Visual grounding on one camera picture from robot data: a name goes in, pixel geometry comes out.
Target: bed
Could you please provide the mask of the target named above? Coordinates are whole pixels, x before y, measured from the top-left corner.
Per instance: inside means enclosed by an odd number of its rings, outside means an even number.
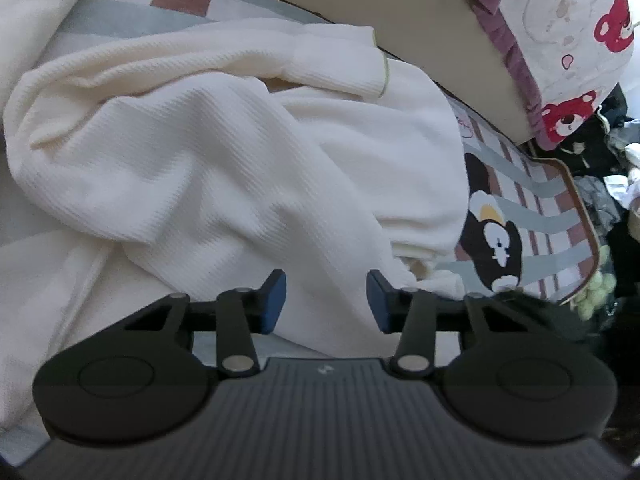
[[[455,30],[461,35],[460,49],[471,49],[476,55],[484,52],[484,58],[490,60],[488,63],[471,63],[472,58],[464,54],[463,59],[468,60],[468,64],[452,59],[448,43],[451,37],[432,38],[428,32],[433,27],[420,27],[419,32],[412,30],[409,35],[407,30],[394,28],[399,26],[398,20],[394,19],[400,12],[396,5],[402,0],[369,0],[366,5],[364,0],[357,0],[359,3],[354,6],[344,6],[340,0],[322,0],[322,3],[304,0],[308,4],[304,6],[303,0],[289,1],[301,4],[301,7],[285,0],[78,0],[38,64],[114,40],[173,32],[212,21],[285,18],[302,23],[326,20],[378,22],[381,26],[376,30],[382,47],[401,59],[416,62],[452,92],[448,99],[458,120],[456,134],[463,139],[470,207],[461,241],[455,251],[441,260],[440,268],[461,276],[467,292],[481,294],[494,294],[508,286],[566,303],[585,286],[598,267],[598,243],[593,227],[577,198],[567,168],[556,161],[531,160],[514,144],[513,140],[530,136],[530,123],[517,97],[514,81],[494,46],[484,34],[472,34],[475,40],[471,43],[466,37],[470,30],[479,31],[475,15],[467,12],[466,0],[451,0],[449,7],[455,9],[458,16],[468,18],[465,27]],[[371,8],[371,1],[380,7]],[[444,19],[443,16],[425,17],[421,11],[424,1],[407,0],[405,3],[411,3],[413,12],[422,15],[424,20]],[[374,12],[377,17],[370,20]],[[436,62],[438,56],[446,61]],[[495,93],[485,92],[487,86],[495,89]],[[508,97],[499,102],[498,94]],[[481,109],[482,116],[474,108]],[[510,132],[511,140],[500,133],[494,122]],[[16,190],[7,187],[11,183],[6,168],[3,168],[2,176],[4,197],[15,197]],[[43,217],[25,201],[12,203],[8,209],[14,221],[3,226],[2,243],[57,227],[55,220]],[[486,275],[483,270],[492,262],[492,256],[487,252],[491,240],[478,235],[478,223],[487,221],[500,230],[498,238],[504,233],[509,237],[511,251],[504,255],[507,265],[502,266],[502,270],[508,269],[508,272],[494,269]],[[21,231],[18,225],[29,227]],[[117,312],[111,313],[111,316],[117,315]],[[81,320],[81,324],[84,324],[84,333],[88,334],[108,321],[106,318]],[[200,352],[207,356],[206,359],[211,359],[212,345],[212,338],[201,338],[196,342],[196,354]],[[258,346],[263,359],[271,355],[321,355],[276,337],[260,342]],[[438,363],[450,361],[458,351],[456,346],[455,335],[441,335]],[[10,462],[19,463],[44,439],[32,409],[23,424],[2,436],[0,452]]]
[[[423,68],[516,144],[535,136],[544,150],[594,112],[633,51],[627,0],[287,1],[373,25],[382,48]]]

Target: cartoon penguin print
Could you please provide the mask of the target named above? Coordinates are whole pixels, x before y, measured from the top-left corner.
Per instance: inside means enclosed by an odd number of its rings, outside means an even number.
[[[515,288],[522,278],[522,240],[516,225],[506,221],[489,188],[486,166],[465,153],[469,208],[460,245],[473,261],[482,284],[492,292]]]

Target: black fabric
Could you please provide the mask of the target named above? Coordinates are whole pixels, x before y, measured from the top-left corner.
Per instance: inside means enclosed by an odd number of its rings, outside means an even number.
[[[616,297],[626,298],[636,296],[636,283],[640,282],[640,243],[629,234],[626,222],[629,211],[625,211],[622,222],[614,225],[607,235],[607,242],[611,248],[613,267],[618,280]]]
[[[616,376],[618,402],[602,439],[630,462],[640,455],[640,299],[629,298],[602,335],[601,356]]]
[[[616,85],[611,94],[602,103],[601,115],[609,121],[611,128],[622,126],[629,118],[626,116],[626,99],[620,85]],[[574,145],[582,143],[585,150],[574,155]],[[593,175],[599,178],[610,174],[622,173],[617,158],[607,148],[606,133],[602,121],[593,114],[576,132],[561,142],[552,152],[543,152],[539,148],[538,155],[562,160],[573,176]]]

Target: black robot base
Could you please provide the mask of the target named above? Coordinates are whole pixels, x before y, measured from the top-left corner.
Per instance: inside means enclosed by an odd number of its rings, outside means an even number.
[[[257,290],[192,303],[170,294],[60,352],[33,383],[52,440],[12,480],[622,480],[633,471],[598,439],[616,383],[588,352],[518,301],[443,300],[393,288],[367,299],[389,359],[271,358],[286,298],[275,270]],[[434,366],[436,330],[462,353]],[[216,332],[216,366],[191,353]]]

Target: ribbed black surface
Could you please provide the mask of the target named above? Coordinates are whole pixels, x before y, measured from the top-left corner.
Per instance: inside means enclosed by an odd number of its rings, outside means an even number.
[[[26,480],[591,480],[629,469],[595,440],[510,447],[454,420],[425,383],[378,360],[271,359],[225,381],[201,415],[127,449],[53,441]]]

